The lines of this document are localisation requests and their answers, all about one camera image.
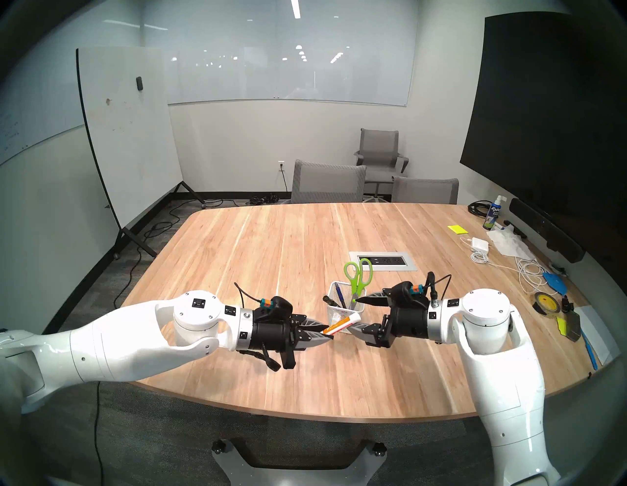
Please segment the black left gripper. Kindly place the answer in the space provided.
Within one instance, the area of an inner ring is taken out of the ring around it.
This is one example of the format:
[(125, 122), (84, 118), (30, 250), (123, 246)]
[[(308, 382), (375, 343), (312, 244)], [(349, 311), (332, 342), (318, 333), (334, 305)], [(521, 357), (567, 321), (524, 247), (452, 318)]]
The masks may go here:
[(294, 369), (294, 350), (306, 350), (334, 340), (333, 335), (321, 333), (327, 328), (327, 324), (306, 315), (254, 315), (250, 355), (264, 361), (272, 371), (281, 367)]

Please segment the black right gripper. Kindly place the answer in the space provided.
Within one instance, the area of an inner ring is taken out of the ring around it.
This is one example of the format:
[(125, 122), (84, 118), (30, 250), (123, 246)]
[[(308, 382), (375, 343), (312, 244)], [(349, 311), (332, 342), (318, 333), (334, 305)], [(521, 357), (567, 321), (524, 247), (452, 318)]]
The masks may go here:
[(349, 332), (371, 347), (390, 348), (397, 337), (429, 339), (428, 307), (404, 308), (394, 306), (390, 290), (370, 293), (356, 299), (359, 304), (390, 307), (387, 320), (382, 323), (358, 323), (348, 327)]

